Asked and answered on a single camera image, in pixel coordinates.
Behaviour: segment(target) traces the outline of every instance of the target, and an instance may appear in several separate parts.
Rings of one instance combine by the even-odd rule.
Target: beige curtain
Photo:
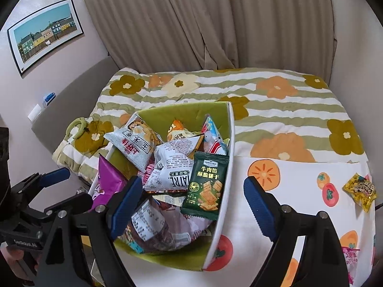
[[[85,0],[119,67],[262,67],[330,78],[331,0]]]

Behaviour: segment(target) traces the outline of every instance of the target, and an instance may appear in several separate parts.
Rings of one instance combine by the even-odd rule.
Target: wall
[[[365,0],[332,0],[335,53],[330,88],[353,120],[383,202],[383,27]],[[383,256],[383,209],[377,211],[377,253]]]
[[[10,129],[8,165],[12,184],[35,172],[57,169],[51,154],[31,131],[27,118],[29,112],[37,103],[42,106],[45,94],[60,93],[77,76],[107,57],[107,50],[92,24],[84,0],[73,0],[84,35],[54,50],[31,67],[24,78],[20,77],[6,31],[27,15],[57,1],[60,0],[20,0],[0,31],[0,114]],[[74,177],[45,189],[32,205],[43,210],[72,196],[79,184],[80,181]]]

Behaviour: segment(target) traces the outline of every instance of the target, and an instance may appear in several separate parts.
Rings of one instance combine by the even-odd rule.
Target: headboard
[[[56,150],[74,119],[89,116],[100,91],[118,70],[108,56],[70,83],[34,120],[32,131],[49,152]]]

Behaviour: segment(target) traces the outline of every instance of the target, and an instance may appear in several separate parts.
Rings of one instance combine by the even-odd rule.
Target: white snack bag
[[[133,113],[124,127],[106,133],[104,138],[113,143],[141,172],[146,171],[154,148],[162,144],[160,135],[137,112]]]
[[[144,186],[149,193],[182,192],[189,187],[194,152],[200,147],[203,135],[172,140],[156,147],[156,168]]]

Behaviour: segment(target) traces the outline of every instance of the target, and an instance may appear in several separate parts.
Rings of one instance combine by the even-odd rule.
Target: snack package
[[[370,210],[371,204],[377,198],[375,186],[366,178],[355,174],[344,186],[343,190],[351,195],[355,203],[365,212]]]
[[[184,216],[179,207],[150,197],[134,213],[120,239],[137,253],[173,251],[198,238],[211,222]]]
[[[104,138],[113,143],[141,172],[145,172],[154,149],[162,144],[160,135],[154,132],[135,112],[124,127]]]
[[[173,124],[168,130],[168,141],[177,140],[181,138],[193,137],[194,134],[183,127],[182,123],[178,120],[174,120]]]
[[[349,247],[342,247],[344,258],[346,259],[347,271],[349,273],[349,283],[354,284],[355,275],[358,266],[358,251],[360,249],[353,249]]]
[[[153,198],[161,202],[168,203],[170,205],[181,207],[183,204],[183,201],[186,198],[186,195],[176,197],[176,196],[172,196],[168,194],[158,194],[158,195],[153,195]]]
[[[165,142],[156,147],[156,168],[144,189],[148,193],[186,192],[193,169],[194,152],[200,147],[203,135]]]
[[[209,114],[206,116],[205,123],[202,127],[202,133],[205,136],[203,141],[203,149],[205,152],[227,155],[229,150],[223,142],[223,139]]]
[[[181,212],[211,220],[218,219],[229,157],[204,152],[194,154],[188,194]]]
[[[154,163],[150,163],[145,172],[138,171],[137,176],[141,177],[142,185],[144,186],[149,179],[150,175],[152,174],[155,166]]]
[[[126,178],[102,155],[98,158],[98,185],[93,193],[93,206],[106,205],[114,193],[121,192],[127,183]]]

